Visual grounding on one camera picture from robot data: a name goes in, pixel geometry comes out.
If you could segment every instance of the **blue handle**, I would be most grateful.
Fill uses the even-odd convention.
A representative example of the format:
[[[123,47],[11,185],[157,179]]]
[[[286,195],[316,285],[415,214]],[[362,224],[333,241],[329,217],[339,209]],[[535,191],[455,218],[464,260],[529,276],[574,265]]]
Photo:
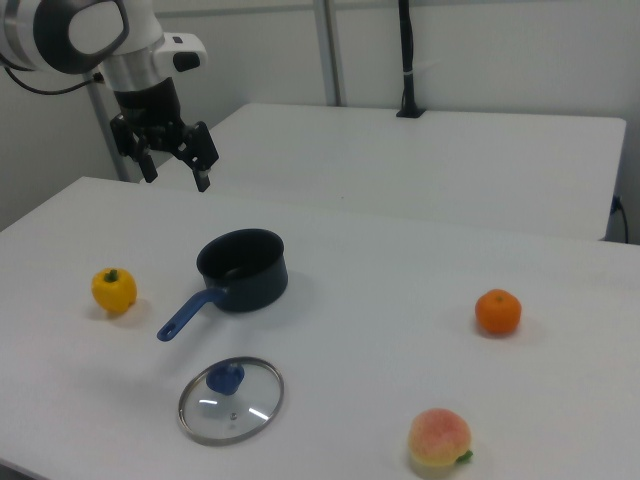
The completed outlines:
[[[189,320],[198,313],[198,310],[202,308],[205,303],[215,302],[224,296],[223,290],[216,290],[213,288],[207,288],[201,292],[196,293],[193,297],[187,300],[180,310],[171,317],[164,327],[158,332],[158,340],[162,342],[168,342],[173,340],[180,330],[189,323]]]

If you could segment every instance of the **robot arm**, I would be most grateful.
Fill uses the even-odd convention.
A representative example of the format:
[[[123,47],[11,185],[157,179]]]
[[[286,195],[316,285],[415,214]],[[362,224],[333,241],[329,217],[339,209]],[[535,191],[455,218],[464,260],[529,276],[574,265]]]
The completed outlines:
[[[194,35],[165,33],[151,0],[0,0],[0,64],[67,74],[102,72],[121,113],[111,121],[118,150],[157,177],[150,150],[172,153],[199,191],[218,153],[203,122],[180,117],[171,77],[206,63]]]

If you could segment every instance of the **lid rim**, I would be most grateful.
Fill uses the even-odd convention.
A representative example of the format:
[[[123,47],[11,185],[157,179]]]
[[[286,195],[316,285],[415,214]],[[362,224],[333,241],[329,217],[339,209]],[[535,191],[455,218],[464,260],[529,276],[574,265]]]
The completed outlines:
[[[269,370],[278,380],[278,386],[280,388],[280,398],[278,399],[278,403],[276,404],[273,413],[271,413],[271,415],[269,416],[268,420],[265,420],[264,423],[262,423],[261,425],[257,426],[256,428],[242,433],[236,437],[231,437],[231,438],[210,438],[210,437],[205,437],[203,435],[197,434],[195,433],[187,424],[187,421],[185,419],[184,416],[184,407],[185,407],[185,403],[187,401],[187,398],[189,397],[189,395],[191,394],[191,392],[193,392],[194,388],[196,387],[196,385],[198,385],[203,379],[206,380],[206,376],[217,366],[219,366],[221,363],[242,363],[244,365],[255,365],[258,367],[263,367],[266,368],[267,370]],[[282,403],[284,401],[284,379],[282,378],[282,374],[280,373],[280,371],[274,367],[271,363],[267,362],[266,360],[262,360],[260,358],[256,358],[256,357],[233,357],[233,358],[229,358],[227,360],[222,360],[221,362],[217,362],[214,363],[213,365],[207,367],[206,369],[204,369],[202,372],[200,372],[198,375],[196,375],[195,378],[193,378],[185,387],[185,389],[182,392],[182,395],[180,395],[180,401],[178,402],[178,422],[180,423],[180,426],[182,427],[182,430],[184,431],[184,433],[187,434],[187,436],[189,438],[191,438],[191,440],[193,440],[196,443],[199,443],[200,445],[205,445],[208,447],[224,447],[227,445],[233,445],[236,443],[240,443],[250,437],[253,437],[254,435],[256,435],[257,433],[261,432],[262,430],[264,430],[264,428],[266,428],[267,425],[269,425],[273,419],[275,418],[275,416],[278,414],[278,412],[280,411],[280,408],[282,407]]]

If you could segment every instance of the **blue knob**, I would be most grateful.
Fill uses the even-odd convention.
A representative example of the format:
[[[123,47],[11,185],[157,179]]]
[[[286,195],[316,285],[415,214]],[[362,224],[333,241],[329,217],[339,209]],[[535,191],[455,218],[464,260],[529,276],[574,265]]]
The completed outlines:
[[[244,368],[237,363],[222,363],[207,375],[207,387],[222,395],[233,395],[244,379]]]

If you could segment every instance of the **pepper stem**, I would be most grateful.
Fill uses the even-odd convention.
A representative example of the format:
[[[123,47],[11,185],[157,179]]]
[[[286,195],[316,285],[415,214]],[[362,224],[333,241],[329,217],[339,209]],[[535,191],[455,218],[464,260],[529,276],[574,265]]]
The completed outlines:
[[[118,281],[118,271],[114,268],[110,272],[104,274],[104,281],[114,283]]]

